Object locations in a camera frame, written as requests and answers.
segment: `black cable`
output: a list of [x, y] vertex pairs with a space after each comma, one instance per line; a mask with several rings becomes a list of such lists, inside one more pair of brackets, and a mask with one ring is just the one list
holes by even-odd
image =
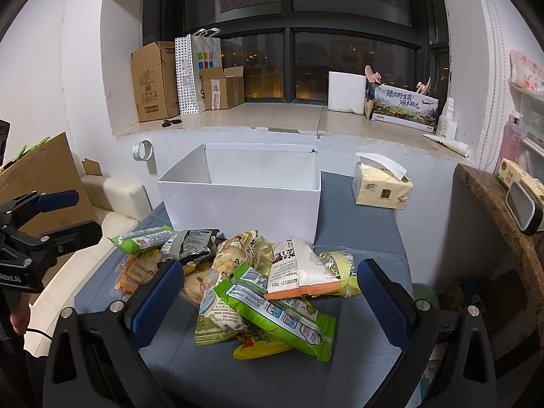
[[49, 340], [53, 340], [53, 338], [50, 335], [44, 333], [43, 331], [40, 331], [39, 329], [27, 328], [27, 331], [31, 331], [33, 333], [38, 333], [39, 335], [47, 337], [47, 339], [49, 339]]

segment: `white device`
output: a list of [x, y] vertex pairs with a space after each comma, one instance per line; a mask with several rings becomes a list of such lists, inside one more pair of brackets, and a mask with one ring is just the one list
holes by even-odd
[[514, 181], [508, 190], [506, 204], [522, 232], [531, 236], [538, 231], [542, 224], [542, 209], [518, 181]]

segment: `pile of snacks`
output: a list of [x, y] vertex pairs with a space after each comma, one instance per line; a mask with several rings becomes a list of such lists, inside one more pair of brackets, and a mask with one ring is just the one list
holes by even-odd
[[195, 343], [208, 345], [237, 337], [236, 359], [297, 349], [328, 361], [336, 318], [317, 311], [307, 296], [349, 298], [361, 294], [353, 256], [344, 251], [319, 256], [296, 239], [275, 243], [257, 230], [218, 245], [218, 229], [175, 231], [167, 226], [112, 238], [129, 255], [118, 267], [115, 289], [124, 299], [148, 283], [160, 262], [183, 264], [180, 292], [199, 308]]

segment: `white cardboard box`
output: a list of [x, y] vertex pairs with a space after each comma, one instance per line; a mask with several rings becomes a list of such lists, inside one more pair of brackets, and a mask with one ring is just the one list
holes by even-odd
[[294, 144], [202, 144], [158, 181], [176, 230], [249, 230], [271, 242], [314, 243], [321, 172], [317, 150]]

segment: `shopping bag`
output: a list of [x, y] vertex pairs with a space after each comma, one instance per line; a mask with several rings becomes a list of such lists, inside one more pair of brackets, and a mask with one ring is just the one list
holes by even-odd
[[197, 114], [205, 110], [200, 70], [222, 67], [220, 29], [200, 29], [194, 35], [176, 38], [176, 77], [180, 113]]

